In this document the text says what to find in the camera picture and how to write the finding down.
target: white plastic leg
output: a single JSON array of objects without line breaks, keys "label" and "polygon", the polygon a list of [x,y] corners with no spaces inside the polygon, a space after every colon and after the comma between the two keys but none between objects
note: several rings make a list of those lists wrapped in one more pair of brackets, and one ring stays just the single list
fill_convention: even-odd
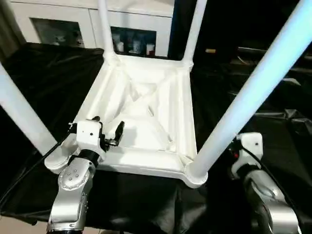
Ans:
[{"label": "white plastic leg", "polygon": [[104,44],[104,53],[106,59],[116,59],[116,54],[114,52],[113,40],[111,27],[109,25],[108,16],[107,16],[107,6],[106,0],[98,0],[98,13],[101,19],[102,26],[102,36]]},{"label": "white plastic leg", "polygon": [[189,37],[187,40],[183,62],[185,63],[192,63],[193,62],[193,55],[195,51],[195,47],[197,44],[197,39],[200,31],[201,22],[204,17],[205,8],[206,8],[207,0],[197,0],[194,16],[190,28]]},{"label": "white plastic leg", "polygon": [[195,160],[190,180],[201,180],[312,41],[312,1],[301,0],[269,50],[219,121]]},{"label": "white plastic leg", "polygon": [[[1,106],[37,150],[44,155],[56,144],[56,140],[16,87],[1,63],[0,86]],[[62,154],[60,148],[56,149],[50,157],[57,159],[54,160],[53,165],[67,160],[67,156]]]}]

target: black cable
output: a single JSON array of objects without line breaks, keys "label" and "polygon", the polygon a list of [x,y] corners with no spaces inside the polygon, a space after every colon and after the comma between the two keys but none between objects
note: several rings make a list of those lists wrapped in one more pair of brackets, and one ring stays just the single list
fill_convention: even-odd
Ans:
[{"label": "black cable", "polygon": [[294,205],[294,203],[292,202],[292,200],[290,199],[290,196],[288,195],[288,193],[285,191],[285,189],[283,188],[283,186],[281,186],[280,183],[278,183],[277,179],[273,176],[273,174],[271,173],[271,171],[267,168],[266,165],[263,164],[263,162],[260,161],[260,159],[257,158],[256,155],[254,155],[252,152],[250,152],[248,149],[246,149],[244,146],[240,146],[244,151],[246,151],[251,157],[253,157],[254,160],[256,160],[261,168],[272,178],[272,180],[275,182],[275,184],[279,187],[279,189],[282,191],[285,200],[288,202],[288,204],[290,205],[290,207],[293,209],[294,213],[297,216],[298,219],[298,223],[300,224],[299,226],[301,227],[302,222],[300,221],[299,215],[298,215],[298,211]]},{"label": "black cable", "polygon": [[58,142],[56,143],[44,156],[42,156],[31,168],[29,168],[26,172],[21,174],[12,184],[11,186],[6,190],[6,192],[3,194],[2,198],[0,199],[0,211],[3,207],[4,200],[6,197],[10,194],[10,192],[20,183],[22,179],[24,179],[35,167],[37,167],[40,163],[42,163],[58,146],[60,146],[63,141],[73,132],[75,132],[76,125],[72,125],[72,127],[69,129],[69,131],[66,133],[66,135]]}]

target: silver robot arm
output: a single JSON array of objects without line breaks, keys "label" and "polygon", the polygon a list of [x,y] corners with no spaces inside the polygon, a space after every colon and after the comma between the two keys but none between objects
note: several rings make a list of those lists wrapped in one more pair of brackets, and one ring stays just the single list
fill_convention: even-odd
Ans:
[{"label": "silver robot arm", "polygon": [[239,154],[231,171],[234,178],[243,180],[247,200],[252,213],[252,230],[260,234],[301,233],[293,208],[284,194],[261,165],[246,150],[261,160],[263,156],[262,135],[244,133],[238,135]]},{"label": "silver robot arm", "polygon": [[121,122],[115,139],[105,139],[98,117],[77,123],[78,148],[58,176],[58,194],[51,209],[48,233],[82,233],[88,209],[87,197],[98,161],[105,160],[110,146],[118,146],[123,127],[124,122]]}]

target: glass cabinet door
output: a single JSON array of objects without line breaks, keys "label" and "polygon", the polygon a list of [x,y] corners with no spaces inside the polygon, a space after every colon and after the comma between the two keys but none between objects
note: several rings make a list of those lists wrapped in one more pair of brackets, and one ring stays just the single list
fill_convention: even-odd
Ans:
[{"label": "glass cabinet door", "polygon": [[121,27],[111,27],[116,52],[137,55],[155,55],[156,32]]},{"label": "glass cabinet door", "polygon": [[77,22],[38,18],[30,18],[30,20],[41,43],[84,48]]},{"label": "glass cabinet door", "polygon": [[96,48],[89,9],[12,2],[27,42]]}]

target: black table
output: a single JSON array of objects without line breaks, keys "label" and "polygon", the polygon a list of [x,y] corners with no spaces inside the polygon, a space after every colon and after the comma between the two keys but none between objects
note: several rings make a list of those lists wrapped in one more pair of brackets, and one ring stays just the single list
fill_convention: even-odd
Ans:
[{"label": "black table", "polygon": [[[5,64],[13,81],[23,92],[54,137],[59,140],[68,129],[103,63],[101,49],[79,49],[27,44]],[[198,149],[222,117],[248,72],[233,73],[227,64],[195,66],[191,88]],[[311,159],[304,123],[294,123],[283,115],[285,108],[297,109],[305,117],[309,107],[300,98],[311,94],[297,90],[295,101],[287,102],[285,93],[297,86],[283,83],[262,105],[244,131],[261,132],[264,162],[287,189],[311,230]],[[264,113],[280,112],[268,118]],[[1,110],[5,123],[0,172],[0,194],[40,155]],[[240,181],[232,181],[228,168],[233,162],[225,152],[209,171],[205,185],[190,189],[182,181],[155,176],[98,171],[89,197],[86,225],[132,233],[248,233],[249,205]],[[0,213],[29,223],[47,221],[57,194],[57,175],[38,166],[17,186]]]}]

